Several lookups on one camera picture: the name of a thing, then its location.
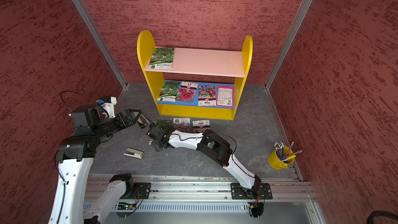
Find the right corner aluminium post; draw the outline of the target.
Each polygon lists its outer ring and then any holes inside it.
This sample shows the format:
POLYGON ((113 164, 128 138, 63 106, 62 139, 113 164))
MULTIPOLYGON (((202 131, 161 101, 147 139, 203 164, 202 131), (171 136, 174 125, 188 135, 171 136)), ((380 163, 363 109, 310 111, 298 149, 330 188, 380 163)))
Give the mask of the right corner aluminium post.
POLYGON ((301 24, 310 8, 312 2, 313 2, 313 0, 302 0, 301 1, 300 6, 299 6, 297 13, 294 17, 294 20, 292 22, 292 25, 289 29, 289 32, 288 32, 288 34, 285 38, 285 41, 281 47, 278 57, 273 65, 270 75, 265 83, 265 88, 267 89, 267 91, 270 91, 271 85, 272 85, 274 79, 276 78, 276 75, 277 75, 289 49, 290 49, 290 46, 292 45, 292 43, 295 39, 296 34, 298 33, 298 31, 301 27, 301 24))

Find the corner aluminium post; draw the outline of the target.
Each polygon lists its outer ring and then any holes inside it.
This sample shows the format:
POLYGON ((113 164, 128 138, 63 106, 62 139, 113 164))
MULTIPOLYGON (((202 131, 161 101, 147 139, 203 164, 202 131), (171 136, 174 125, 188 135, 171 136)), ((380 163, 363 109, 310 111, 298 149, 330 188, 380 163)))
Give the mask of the corner aluminium post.
POLYGON ((128 82, 123 76, 122 72, 120 71, 115 59, 113 58, 111 51, 106 45, 106 42, 102 38, 97 26, 95 25, 92 17, 90 16, 89 11, 87 10, 83 0, 72 0, 75 8, 77 9, 78 13, 80 14, 81 18, 83 19, 84 23, 86 24, 88 30, 90 31, 92 37, 94 38, 96 44, 98 45, 100 51, 104 55, 108 65, 110 66, 111 70, 113 71, 114 75, 116 76, 118 82, 120 83, 122 90, 126 90, 128 87, 128 82))
POLYGON ((290 46, 292 45, 292 43, 295 39, 296 34, 298 33, 298 31, 301 27, 301 24, 310 8, 312 2, 313 2, 313 0, 302 0, 301 1, 300 6, 299 6, 297 13, 294 17, 294 20, 292 22, 292 25, 289 29, 289 32, 288 32, 288 34, 285 38, 285 41, 281 47, 278 57, 273 65, 270 75, 265 83, 265 88, 267 89, 267 91, 270 91, 271 85, 272 85, 274 79, 276 78, 276 75, 277 75, 289 49, 290 49, 290 46))

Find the pink zinnia seed bag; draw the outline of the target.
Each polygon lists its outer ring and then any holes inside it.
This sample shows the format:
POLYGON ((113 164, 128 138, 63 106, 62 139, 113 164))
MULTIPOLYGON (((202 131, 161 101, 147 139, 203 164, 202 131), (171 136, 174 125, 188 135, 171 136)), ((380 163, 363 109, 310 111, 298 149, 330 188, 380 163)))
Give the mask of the pink zinnia seed bag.
POLYGON ((192 122, 192 130, 194 133, 202 133, 210 129, 209 120, 195 120, 192 122))

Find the silver stapler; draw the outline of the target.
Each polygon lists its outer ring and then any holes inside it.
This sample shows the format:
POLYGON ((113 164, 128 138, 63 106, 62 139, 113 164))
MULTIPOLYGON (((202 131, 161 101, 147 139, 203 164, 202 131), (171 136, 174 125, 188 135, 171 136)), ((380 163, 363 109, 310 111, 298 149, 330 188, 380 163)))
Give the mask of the silver stapler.
POLYGON ((127 156, 127 157, 142 159, 144 156, 144 153, 140 150, 127 148, 123 155, 127 156))

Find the large green gourd seed bag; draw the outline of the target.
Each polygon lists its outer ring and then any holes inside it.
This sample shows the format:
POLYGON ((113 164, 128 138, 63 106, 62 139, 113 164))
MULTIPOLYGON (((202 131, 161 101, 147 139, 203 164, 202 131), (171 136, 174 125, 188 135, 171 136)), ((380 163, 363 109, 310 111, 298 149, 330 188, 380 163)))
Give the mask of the large green gourd seed bag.
POLYGON ((153 124, 157 127, 161 128, 162 130, 173 132, 173 125, 170 120, 156 120, 153 124))

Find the red dahlia seed bag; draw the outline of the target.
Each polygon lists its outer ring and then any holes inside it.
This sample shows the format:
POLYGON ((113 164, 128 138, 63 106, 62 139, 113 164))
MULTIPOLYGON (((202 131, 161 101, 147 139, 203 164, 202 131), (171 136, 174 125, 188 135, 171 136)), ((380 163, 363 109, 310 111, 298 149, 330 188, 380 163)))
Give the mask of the red dahlia seed bag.
POLYGON ((198 88, 197 83, 182 82, 175 97, 176 101, 192 103, 198 88))

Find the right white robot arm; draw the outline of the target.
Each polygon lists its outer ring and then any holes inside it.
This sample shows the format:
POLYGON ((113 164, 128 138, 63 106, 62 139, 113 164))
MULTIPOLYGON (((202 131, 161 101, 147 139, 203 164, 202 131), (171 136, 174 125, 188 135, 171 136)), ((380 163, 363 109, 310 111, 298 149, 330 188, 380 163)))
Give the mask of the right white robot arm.
POLYGON ((162 130, 154 124, 149 126, 147 135, 156 151, 173 147, 187 148, 201 152, 207 158, 228 171, 238 182, 250 199, 260 195, 262 181, 259 176, 249 171, 235 156, 235 151, 223 137, 212 130, 203 133, 186 133, 178 130, 162 130))

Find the green gourd bag lower shelf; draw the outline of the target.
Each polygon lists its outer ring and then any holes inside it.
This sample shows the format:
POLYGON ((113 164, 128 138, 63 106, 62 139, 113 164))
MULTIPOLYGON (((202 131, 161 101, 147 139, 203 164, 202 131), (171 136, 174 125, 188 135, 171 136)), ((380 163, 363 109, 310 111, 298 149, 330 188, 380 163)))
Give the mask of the green gourd bag lower shelf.
POLYGON ((158 101, 162 102, 175 102, 181 82, 178 81, 165 81, 162 85, 158 101))

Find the yellow pencil cup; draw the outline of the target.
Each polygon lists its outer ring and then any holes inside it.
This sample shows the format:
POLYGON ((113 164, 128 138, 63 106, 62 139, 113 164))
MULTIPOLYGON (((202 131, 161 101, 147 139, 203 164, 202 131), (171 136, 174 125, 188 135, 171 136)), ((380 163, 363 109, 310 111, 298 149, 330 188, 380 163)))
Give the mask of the yellow pencil cup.
POLYGON ((274 151, 268 156, 268 162, 270 166, 276 170, 287 169, 288 166, 295 162, 297 155, 301 154, 303 151, 299 150, 294 152, 292 143, 290 146, 286 146, 282 142, 276 142, 274 144, 274 151))

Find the left corner aluminium post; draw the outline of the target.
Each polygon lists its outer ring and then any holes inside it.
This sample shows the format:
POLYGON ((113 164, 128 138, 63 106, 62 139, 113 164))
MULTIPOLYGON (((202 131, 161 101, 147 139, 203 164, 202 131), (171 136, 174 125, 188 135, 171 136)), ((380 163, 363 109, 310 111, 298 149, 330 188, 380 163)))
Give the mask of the left corner aluminium post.
POLYGON ((77 9, 78 13, 80 14, 81 18, 83 19, 84 23, 86 24, 88 30, 90 31, 92 37, 94 38, 96 44, 98 45, 100 51, 104 55, 108 65, 110 66, 111 70, 113 71, 114 75, 116 76, 118 82, 120 83, 122 90, 126 90, 128 87, 128 82, 123 76, 122 72, 120 71, 115 59, 113 58, 111 51, 106 45, 106 42, 102 38, 97 26, 95 25, 92 17, 90 16, 89 11, 87 10, 83 0, 72 0, 75 8, 77 9))

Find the purple flower seed bag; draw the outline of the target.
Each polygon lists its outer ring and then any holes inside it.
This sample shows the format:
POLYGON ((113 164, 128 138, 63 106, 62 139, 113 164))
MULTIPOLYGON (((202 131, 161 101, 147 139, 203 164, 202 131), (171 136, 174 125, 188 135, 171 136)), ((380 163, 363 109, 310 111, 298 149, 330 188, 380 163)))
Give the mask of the purple flower seed bag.
POLYGON ((173 128, 174 130, 180 132, 189 133, 191 129, 191 121, 190 118, 174 118, 173 119, 173 128))

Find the pink back-side seed bag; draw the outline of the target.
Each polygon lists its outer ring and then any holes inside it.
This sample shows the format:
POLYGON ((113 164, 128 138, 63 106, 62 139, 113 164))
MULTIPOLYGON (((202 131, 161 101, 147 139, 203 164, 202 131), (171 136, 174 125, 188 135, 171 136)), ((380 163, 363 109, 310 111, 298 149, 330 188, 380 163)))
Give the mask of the pink back-side seed bag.
POLYGON ((217 87, 217 106, 221 107, 234 107, 234 88, 228 86, 217 87))

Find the mixed flower seed bag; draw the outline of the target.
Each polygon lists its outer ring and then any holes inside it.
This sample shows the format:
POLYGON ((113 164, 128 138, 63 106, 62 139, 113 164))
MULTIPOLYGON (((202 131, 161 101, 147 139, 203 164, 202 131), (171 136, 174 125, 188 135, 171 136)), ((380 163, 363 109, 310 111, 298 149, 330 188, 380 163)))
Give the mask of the mixed flower seed bag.
POLYGON ((198 87, 198 106, 216 106, 216 88, 212 85, 198 87))

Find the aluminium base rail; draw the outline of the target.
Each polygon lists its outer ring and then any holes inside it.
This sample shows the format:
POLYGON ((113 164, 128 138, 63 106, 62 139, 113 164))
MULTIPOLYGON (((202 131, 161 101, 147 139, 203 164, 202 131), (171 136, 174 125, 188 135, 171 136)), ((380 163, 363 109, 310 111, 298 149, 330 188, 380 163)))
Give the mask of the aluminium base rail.
MULTIPOLYGON (((222 202, 233 201, 232 177, 183 177, 134 175, 136 183, 151 183, 149 201, 222 202)), ((273 202, 317 202, 310 182, 263 179, 271 188, 273 202)))

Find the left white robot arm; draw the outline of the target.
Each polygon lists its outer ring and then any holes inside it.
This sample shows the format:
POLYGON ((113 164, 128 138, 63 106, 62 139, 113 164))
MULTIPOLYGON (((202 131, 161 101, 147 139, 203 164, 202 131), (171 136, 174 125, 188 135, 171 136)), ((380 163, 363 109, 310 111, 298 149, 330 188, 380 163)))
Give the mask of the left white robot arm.
POLYGON ((71 112, 73 134, 64 139, 55 155, 57 191, 51 224, 101 224, 124 196, 139 196, 132 175, 115 175, 94 205, 83 211, 86 186, 96 149, 128 127, 144 126, 140 110, 127 109, 111 117, 100 105, 86 105, 71 112))

